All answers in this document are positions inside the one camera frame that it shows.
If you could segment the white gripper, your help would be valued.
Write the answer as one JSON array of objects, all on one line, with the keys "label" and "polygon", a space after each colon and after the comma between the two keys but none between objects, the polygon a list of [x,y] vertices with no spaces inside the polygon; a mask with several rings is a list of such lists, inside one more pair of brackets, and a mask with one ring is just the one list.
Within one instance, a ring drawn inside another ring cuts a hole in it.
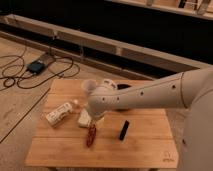
[{"label": "white gripper", "polygon": [[[94,121],[85,108],[83,108],[80,112],[79,118],[78,118],[78,125],[83,128],[88,128],[92,123],[95,123],[98,127],[100,127],[104,123],[104,119],[101,118],[99,120]],[[86,139],[86,145],[90,147],[94,139],[96,137],[96,125],[92,124],[88,129],[88,135]]]}]

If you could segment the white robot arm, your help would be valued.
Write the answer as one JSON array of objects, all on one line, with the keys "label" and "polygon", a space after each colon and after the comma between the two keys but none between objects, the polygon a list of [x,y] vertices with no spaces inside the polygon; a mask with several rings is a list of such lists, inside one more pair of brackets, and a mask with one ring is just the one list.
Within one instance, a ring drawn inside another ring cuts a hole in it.
[{"label": "white robot arm", "polygon": [[85,104],[94,120],[111,110],[140,108],[188,109],[177,171],[213,171],[213,66],[121,90],[102,81]]}]

